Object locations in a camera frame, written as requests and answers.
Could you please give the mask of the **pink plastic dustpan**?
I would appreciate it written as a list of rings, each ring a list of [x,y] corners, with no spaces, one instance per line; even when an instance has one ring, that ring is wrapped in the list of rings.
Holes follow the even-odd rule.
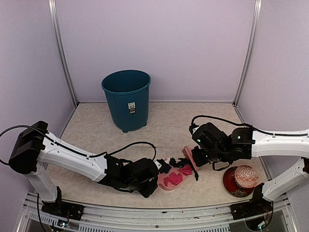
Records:
[[[193,170],[189,165],[181,168],[172,167],[170,171],[158,175],[158,186],[163,190],[171,191],[176,189],[181,183],[193,174]]]

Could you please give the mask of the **pink hand brush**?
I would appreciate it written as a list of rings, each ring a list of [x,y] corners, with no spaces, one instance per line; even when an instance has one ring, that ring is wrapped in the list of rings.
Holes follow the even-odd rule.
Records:
[[[186,159],[189,159],[194,170],[195,171],[198,171],[198,167],[196,166],[196,163],[194,162],[194,159],[193,159],[193,155],[192,155],[192,152],[191,152],[191,148],[189,146],[185,146],[183,149],[182,149],[182,153],[184,155],[184,157]]]

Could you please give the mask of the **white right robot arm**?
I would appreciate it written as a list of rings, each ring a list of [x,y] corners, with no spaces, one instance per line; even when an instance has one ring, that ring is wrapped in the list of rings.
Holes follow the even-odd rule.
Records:
[[[309,177],[309,131],[263,131],[246,123],[234,126],[233,132],[226,135],[210,122],[201,126],[191,122],[189,131],[197,144],[192,157],[197,167],[266,156],[299,158],[276,178],[255,187],[247,211],[256,215],[265,208],[266,202],[274,201]]]

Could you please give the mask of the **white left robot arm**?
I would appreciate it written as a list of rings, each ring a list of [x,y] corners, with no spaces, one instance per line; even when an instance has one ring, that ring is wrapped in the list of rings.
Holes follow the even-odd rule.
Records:
[[[17,125],[1,132],[4,135],[14,129],[24,129],[16,140],[9,160],[3,164],[26,176],[41,199],[57,215],[64,214],[68,205],[60,199],[59,188],[49,178],[43,167],[45,164],[78,173],[117,191],[137,191],[144,198],[157,189],[160,163],[154,159],[131,161],[116,158],[113,153],[87,152],[59,139],[47,127],[46,122],[38,121],[32,126]]]

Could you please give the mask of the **front mixed scrap pile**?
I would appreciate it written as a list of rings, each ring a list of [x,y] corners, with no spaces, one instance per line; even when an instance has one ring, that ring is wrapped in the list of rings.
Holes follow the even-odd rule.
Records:
[[[195,180],[198,181],[199,175],[193,166],[192,162],[187,158],[178,158],[176,160],[173,157],[167,159],[157,159],[156,160],[161,166],[159,167],[160,174],[168,174],[171,172],[172,168],[176,168],[183,175],[191,175],[194,173]]]

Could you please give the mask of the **dark red bowl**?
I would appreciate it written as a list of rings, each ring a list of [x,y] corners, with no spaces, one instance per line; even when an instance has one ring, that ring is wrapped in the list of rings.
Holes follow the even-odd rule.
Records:
[[[235,180],[237,166],[228,168],[223,175],[225,189],[234,197],[244,198],[253,192],[253,188],[240,187]]]

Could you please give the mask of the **red white patterned bowl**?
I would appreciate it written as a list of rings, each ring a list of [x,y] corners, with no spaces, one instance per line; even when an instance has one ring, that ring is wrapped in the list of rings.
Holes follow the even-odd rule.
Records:
[[[256,170],[249,165],[241,165],[234,172],[235,182],[245,189],[254,188],[259,181]]]

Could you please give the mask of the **teal plastic waste bin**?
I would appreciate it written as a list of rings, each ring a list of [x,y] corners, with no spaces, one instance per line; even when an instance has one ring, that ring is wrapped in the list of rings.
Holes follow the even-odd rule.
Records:
[[[151,77],[138,70],[112,73],[101,82],[114,124],[123,132],[147,125]]]

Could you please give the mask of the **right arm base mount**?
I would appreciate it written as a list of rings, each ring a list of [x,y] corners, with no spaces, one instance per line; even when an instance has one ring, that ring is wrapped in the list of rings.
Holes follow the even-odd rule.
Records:
[[[264,183],[259,184],[254,188],[253,196],[248,202],[236,203],[230,206],[233,220],[253,217],[266,213],[273,212],[273,201],[267,201],[263,198]]]

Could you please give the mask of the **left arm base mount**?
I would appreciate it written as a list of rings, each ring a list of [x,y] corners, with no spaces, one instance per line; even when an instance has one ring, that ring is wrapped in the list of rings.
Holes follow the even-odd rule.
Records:
[[[70,203],[62,200],[60,187],[56,187],[57,195],[54,202],[42,201],[42,211],[51,215],[80,221],[84,212],[84,206],[77,203]]]

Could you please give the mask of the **aluminium front rail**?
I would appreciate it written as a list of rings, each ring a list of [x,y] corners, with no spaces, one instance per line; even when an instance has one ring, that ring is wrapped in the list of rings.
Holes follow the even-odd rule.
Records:
[[[230,204],[187,208],[127,208],[84,203],[81,220],[69,220],[62,228],[62,218],[37,212],[37,195],[29,193],[15,224],[15,232],[26,232],[31,223],[64,232],[242,232],[246,219],[233,219]]]

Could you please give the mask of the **right aluminium corner post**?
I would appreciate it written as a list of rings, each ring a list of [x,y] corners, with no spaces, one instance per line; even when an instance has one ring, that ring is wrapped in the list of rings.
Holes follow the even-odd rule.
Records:
[[[253,11],[253,18],[252,18],[252,24],[251,24],[251,30],[250,30],[250,35],[249,35],[249,41],[247,45],[247,50],[245,54],[245,60],[243,64],[243,68],[241,71],[241,77],[239,81],[239,85],[236,91],[236,95],[234,97],[233,105],[235,108],[238,107],[240,103],[241,96],[244,91],[245,87],[245,82],[247,79],[252,55],[253,55],[253,50],[254,50],[254,44],[256,40],[256,34],[258,31],[258,24],[259,24],[259,19],[260,19],[260,14],[261,14],[261,9],[262,9],[262,0],[255,0],[254,1],[254,11]]]

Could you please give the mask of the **aluminium corner post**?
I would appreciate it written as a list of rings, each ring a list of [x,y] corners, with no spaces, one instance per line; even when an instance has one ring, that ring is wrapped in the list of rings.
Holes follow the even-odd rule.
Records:
[[[70,71],[68,68],[67,59],[65,56],[64,46],[63,46],[63,42],[61,38],[60,24],[59,24],[58,15],[57,15],[56,1],[49,0],[48,6],[49,6],[49,11],[50,11],[51,21],[54,27],[56,45],[57,45],[58,54],[60,57],[61,67],[62,67],[64,77],[65,77],[65,82],[66,82],[66,85],[69,91],[69,96],[73,104],[73,107],[76,109],[78,107],[79,101],[78,101],[76,91],[73,86],[73,82],[70,76]]]
[[[253,50],[254,50],[254,44],[256,40],[256,34],[258,31],[258,24],[259,24],[259,19],[260,19],[260,14],[261,14],[261,9],[262,9],[262,0],[255,0],[254,1],[254,11],[253,11],[253,18],[252,18],[252,24],[251,24],[251,30],[250,30],[250,35],[249,35],[249,41],[247,45],[247,50],[245,54],[245,60],[243,64],[243,68],[241,71],[241,77],[239,81],[239,85],[236,91],[236,95],[234,97],[233,105],[235,108],[238,107],[240,103],[241,96],[244,91],[245,87],[245,82],[247,79],[252,55],[253,55]]]

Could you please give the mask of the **left aluminium corner post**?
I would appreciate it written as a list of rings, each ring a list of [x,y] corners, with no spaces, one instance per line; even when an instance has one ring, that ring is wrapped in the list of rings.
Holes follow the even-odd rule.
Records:
[[[49,6],[49,11],[50,11],[51,21],[54,27],[56,45],[57,45],[58,54],[60,57],[61,67],[62,67],[64,77],[65,77],[65,82],[66,82],[66,85],[69,91],[69,96],[73,104],[73,107],[76,109],[78,107],[79,101],[78,101],[76,91],[73,86],[73,82],[70,76],[70,71],[68,68],[67,59],[65,56],[64,46],[63,46],[63,42],[61,38],[60,24],[59,24],[58,15],[57,15],[56,1],[49,0],[48,6]]]

